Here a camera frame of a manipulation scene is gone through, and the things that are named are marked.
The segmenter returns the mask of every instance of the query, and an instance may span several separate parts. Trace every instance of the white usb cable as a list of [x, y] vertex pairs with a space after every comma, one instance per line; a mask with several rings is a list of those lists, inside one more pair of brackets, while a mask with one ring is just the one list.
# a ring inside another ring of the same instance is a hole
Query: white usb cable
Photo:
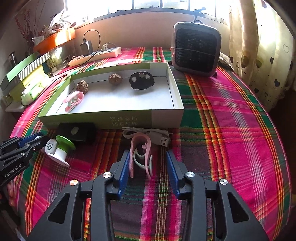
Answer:
[[136, 128], [136, 127], [123, 127], [122, 128], [122, 135], [126, 138], [126, 139], [131, 139], [133, 138], [133, 136], [138, 133], [141, 132], [143, 134], [147, 134], [151, 140], [152, 143], [156, 144], [156, 145], [161, 145], [161, 146], [165, 146], [168, 147], [168, 145], [170, 144], [170, 141], [172, 140], [170, 138], [170, 132], [165, 131], [165, 130], [160, 130], [160, 129], [144, 129], [144, 128]]

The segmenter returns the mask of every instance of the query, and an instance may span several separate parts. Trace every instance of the green and white box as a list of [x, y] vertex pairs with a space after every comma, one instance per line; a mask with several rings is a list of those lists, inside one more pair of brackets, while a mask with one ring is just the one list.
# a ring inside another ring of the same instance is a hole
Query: green and white box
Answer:
[[[146, 90], [134, 90], [129, 77], [146, 71], [153, 75], [155, 84]], [[122, 76], [122, 83], [111, 85], [111, 74]], [[63, 100], [76, 91], [80, 80], [88, 83], [88, 93], [83, 101], [69, 113]], [[89, 70], [69, 76], [51, 96], [38, 115], [50, 129], [60, 123], [93, 122], [99, 129], [122, 127], [179, 128], [184, 106], [167, 63], [125, 64]]]

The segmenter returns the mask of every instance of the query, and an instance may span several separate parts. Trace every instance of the orange tray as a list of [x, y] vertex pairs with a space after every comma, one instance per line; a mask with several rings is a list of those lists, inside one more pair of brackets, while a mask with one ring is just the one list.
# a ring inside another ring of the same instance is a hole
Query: orange tray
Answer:
[[40, 44], [34, 47], [34, 52], [39, 52], [39, 54], [43, 55], [54, 49], [55, 47], [75, 38], [75, 29], [68, 28], [66, 30], [62, 30], [58, 33], [55, 33], [45, 40], [43, 40]]

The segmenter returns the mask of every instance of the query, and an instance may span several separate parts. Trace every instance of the black paw-shaped object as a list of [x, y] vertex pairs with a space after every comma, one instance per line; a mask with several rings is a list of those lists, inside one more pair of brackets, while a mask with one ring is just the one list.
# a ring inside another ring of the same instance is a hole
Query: black paw-shaped object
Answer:
[[130, 76], [129, 82], [135, 90], [146, 90], [154, 85], [152, 74], [148, 72], [136, 72]]

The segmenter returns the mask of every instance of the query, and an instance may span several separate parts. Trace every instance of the plaid tablecloth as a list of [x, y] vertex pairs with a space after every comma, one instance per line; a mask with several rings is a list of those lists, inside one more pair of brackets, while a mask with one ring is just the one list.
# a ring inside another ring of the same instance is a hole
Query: plaid tablecloth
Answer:
[[[162, 48], [123, 49], [117, 58], [88, 63], [72, 73], [105, 66], [165, 62], [170, 52]], [[173, 132], [170, 148], [178, 161], [203, 178], [226, 178], [274, 240], [287, 223], [291, 184], [289, 168], [278, 133], [254, 94], [233, 73], [218, 68], [218, 76], [206, 78], [172, 69], [184, 104], [180, 129]], [[13, 136], [28, 136], [43, 131], [53, 136], [37, 118], [64, 79], [58, 80], [28, 109], [16, 124]], [[99, 130], [93, 145], [78, 146], [67, 157], [64, 168], [46, 155], [36, 153], [31, 165], [15, 179], [21, 233], [27, 236], [46, 208], [72, 179], [94, 179], [119, 161], [130, 141], [120, 130]], [[166, 172], [165, 150], [154, 160], [158, 173], [149, 182], [139, 173], [121, 201], [112, 203], [117, 240], [180, 240], [184, 225], [185, 201], [171, 192]], [[87, 203], [85, 238], [89, 238]], [[208, 223], [208, 240], [212, 225]]]

